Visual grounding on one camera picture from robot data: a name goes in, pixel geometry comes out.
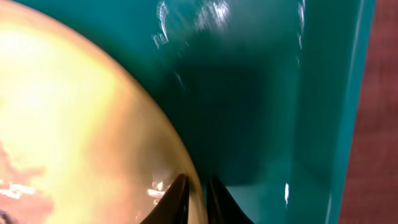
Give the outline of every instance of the red fabric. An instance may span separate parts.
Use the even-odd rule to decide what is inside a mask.
[[[340,224],[398,223],[398,0],[378,0]]]

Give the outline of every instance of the glossy surface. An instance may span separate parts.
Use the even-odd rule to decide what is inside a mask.
[[[154,101],[102,50],[0,1],[0,209],[20,224],[139,223],[179,173],[206,223],[185,148]]]
[[[375,8],[340,224],[398,223],[398,1]]]
[[[19,1],[133,74],[252,221],[337,222],[373,0]]]

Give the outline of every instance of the black tip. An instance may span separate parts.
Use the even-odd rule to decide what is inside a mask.
[[[209,224],[253,224],[217,177],[207,184],[206,199]]]
[[[0,210],[0,220],[3,220],[4,224],[14,224],[10,216],[4,210]]]
[[[141,224],[187,224],[188,205],[188,176],[180,174]]]

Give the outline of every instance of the teal panel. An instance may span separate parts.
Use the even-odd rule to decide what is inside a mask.
[[[337,223],[374,0],[19,2],[124,66],[256,223]]]

